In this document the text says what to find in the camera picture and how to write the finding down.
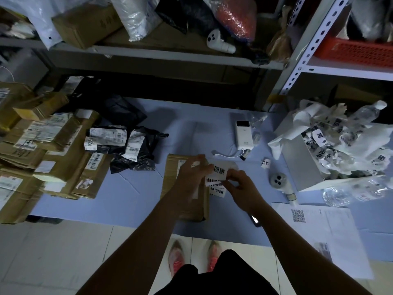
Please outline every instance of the pink shoe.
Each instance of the pink shoe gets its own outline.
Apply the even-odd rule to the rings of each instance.
[[[176,240],[172,245],[171,251],[168,257],[169,270],[172,277],[176,272],[184,265],[184,254],[180,242]]]
[[[208,252],[208,272],[213,271],[221,253],[222,249],[220,245],[216,241],[212,240]]]

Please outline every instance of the forearm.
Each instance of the forearm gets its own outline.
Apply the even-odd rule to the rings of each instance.
[[[265,230],[297,294],[370,295],[360,284],[323,257],[264,200],[252,212]]]
[[[148,294],[187,197],[170,190],[77,293]]]

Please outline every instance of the person's left hand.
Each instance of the person's left hand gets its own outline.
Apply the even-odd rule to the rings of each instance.
[[[191,196],[194,190],[198,188],[202,178],[211,174],[214,170],[213,164],[209,164],[208,166],[203,165],[205,159],[204,154],[192,156],[187,159],[180,167],[179,175],[177,176],[173,188],[178,192],[186,193]],[[200,162],[200,165],[191,167],[192,164],[197,161]]]

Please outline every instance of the red plastic basket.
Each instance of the red plastic basket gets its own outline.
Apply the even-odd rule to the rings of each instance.
[[[393,45],[325,37],[315,54],[321,59],[393,68]]]

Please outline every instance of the white power bank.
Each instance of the white power bank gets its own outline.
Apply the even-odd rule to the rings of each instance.
[[[248,121],[236,121],[235,134],[238,150],[251,150],[254,148],[251,126]]]

